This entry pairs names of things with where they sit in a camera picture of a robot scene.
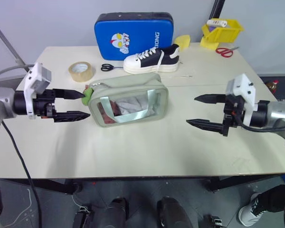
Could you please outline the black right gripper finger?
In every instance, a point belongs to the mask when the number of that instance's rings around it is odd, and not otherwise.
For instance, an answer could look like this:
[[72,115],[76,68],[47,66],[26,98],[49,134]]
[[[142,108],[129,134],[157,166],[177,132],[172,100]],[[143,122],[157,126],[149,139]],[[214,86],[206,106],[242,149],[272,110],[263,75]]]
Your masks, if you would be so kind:
[[194,98],[194,100],[206,104],[225,103],[226,95],[224,94],[204,94]]
[[204,120],[204,119],[191,119],[191,120],[186,120],[186,122],[199,129],[202,129],[205,131],[217,132],[223,135],[223,124],[221,123],[220,124],[213,123],[209,120]]

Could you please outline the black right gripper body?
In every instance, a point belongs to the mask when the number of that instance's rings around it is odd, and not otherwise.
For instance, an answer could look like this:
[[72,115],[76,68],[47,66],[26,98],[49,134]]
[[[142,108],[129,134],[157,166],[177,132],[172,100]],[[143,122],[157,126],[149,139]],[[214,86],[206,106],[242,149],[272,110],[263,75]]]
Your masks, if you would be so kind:
[[228,136],[230,127],[237,128],[240,125],[237,121],[237,117],[241,118],[243,110],[244,99],[242,96],[226,95],[222,127],[223,136]]

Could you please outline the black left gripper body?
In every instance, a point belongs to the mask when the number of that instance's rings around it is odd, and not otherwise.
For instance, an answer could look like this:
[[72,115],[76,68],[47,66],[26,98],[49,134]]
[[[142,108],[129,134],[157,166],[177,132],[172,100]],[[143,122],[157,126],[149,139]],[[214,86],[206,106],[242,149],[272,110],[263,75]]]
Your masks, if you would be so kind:
[[37,94],[33,99],[34,115],[44,119],[54,119],[56,117],[55,110],[56,92],[54,89],[46,89],[42,94]]

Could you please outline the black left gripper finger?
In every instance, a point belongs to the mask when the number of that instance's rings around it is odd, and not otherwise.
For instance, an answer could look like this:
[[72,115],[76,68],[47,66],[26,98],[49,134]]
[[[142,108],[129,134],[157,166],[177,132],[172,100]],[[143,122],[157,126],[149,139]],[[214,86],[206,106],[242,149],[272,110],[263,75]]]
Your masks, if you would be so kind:
[[55,123],[75,122],[88,118],[90,114],[81,111],[67,111],[64,113],[55,113],[53,116]]
[[67,100],[76,100],[79,98],[84,98],[85,95],[76,90],[68,90],[68,89],[53,89],[55,92],[55,98],[63,98]]

